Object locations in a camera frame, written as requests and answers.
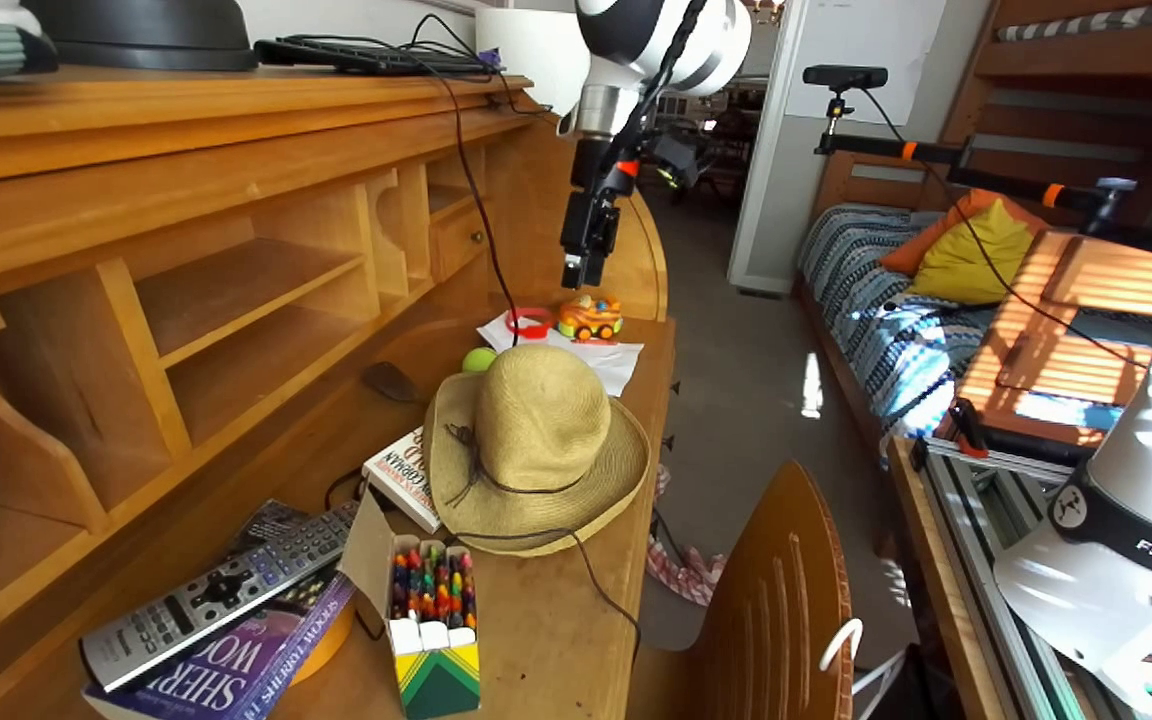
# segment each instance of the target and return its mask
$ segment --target wooden chair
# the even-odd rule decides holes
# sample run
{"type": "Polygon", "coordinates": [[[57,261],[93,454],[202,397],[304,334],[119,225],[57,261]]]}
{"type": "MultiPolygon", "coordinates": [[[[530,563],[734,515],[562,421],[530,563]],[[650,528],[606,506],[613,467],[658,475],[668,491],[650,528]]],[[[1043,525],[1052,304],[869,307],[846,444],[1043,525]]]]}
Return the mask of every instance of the wooden chair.
{"type": "Polygon", "coordinates": [[[788,465],[761,495],[691,649],[640,649],[632,720],[849,720],[853,649],[821,650],[853,618],[853,585],[817,481],[788,465]]]}

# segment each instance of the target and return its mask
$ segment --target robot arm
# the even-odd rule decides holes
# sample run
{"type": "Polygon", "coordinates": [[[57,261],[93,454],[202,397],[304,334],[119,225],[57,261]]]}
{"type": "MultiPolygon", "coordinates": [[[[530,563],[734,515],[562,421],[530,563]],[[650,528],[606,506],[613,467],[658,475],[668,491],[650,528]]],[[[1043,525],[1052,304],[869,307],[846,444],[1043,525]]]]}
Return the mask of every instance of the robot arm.
{"type": "Polygon", "coordinates": [[[602,282],[618,247],[618,200],[640,171],[640,132],[661,92],[714,95],[745,65],[739,0],[578,0],[591,68],[571,107],[578,165],[563,214],[563,286],[602,282]]]}

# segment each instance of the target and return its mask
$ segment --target chair back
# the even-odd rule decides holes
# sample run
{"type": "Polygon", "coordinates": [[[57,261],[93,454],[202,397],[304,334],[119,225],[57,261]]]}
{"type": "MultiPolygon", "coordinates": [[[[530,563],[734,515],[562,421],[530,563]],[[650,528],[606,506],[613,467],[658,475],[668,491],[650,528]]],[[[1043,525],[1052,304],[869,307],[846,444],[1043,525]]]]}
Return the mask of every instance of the chair back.
{"type": "Polygon", "coordinates": [[[853,618],[853,585],[817,481],[788,465],[745,525],[706,627],[697,717],[853,720],[853,650],[821,667],[853,618]]]}

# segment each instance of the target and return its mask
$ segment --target green pillow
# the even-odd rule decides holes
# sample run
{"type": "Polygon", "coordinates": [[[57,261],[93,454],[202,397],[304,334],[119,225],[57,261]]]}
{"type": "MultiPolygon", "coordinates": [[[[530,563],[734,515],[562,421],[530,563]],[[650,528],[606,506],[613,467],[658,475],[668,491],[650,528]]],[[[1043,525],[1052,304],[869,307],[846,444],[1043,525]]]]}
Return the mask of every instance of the green pillow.
{"type": "Polygon", "coordinates": [[[941,295],[952,304],[1002,304],[1022,274],[1027,243],[1034,227],[997,200],[991,207],[978,212],[972,225],[955,225],[924,253],[907,291],[941,295]]]}

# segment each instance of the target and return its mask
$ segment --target paper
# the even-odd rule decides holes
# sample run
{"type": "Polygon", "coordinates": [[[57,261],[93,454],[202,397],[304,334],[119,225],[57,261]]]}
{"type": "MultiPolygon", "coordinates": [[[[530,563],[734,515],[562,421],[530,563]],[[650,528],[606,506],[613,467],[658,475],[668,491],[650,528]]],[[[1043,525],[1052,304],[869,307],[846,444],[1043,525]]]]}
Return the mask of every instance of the paper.
{"type": "MultiPolygon", "coordinates": [[[[482,334],[492,344],[492,353],[511,346],[511,333],[503,326],[503,311],[492,323],[484,323],[482,334]]],[[[547,333],[546,344],[579,354],[606,380],[609,397],[625,391],[625,385],[632,380],[632,369],[640,364],[640,353],[645,353],[645,344],[571,344],[563,333],[547,333]]]]}

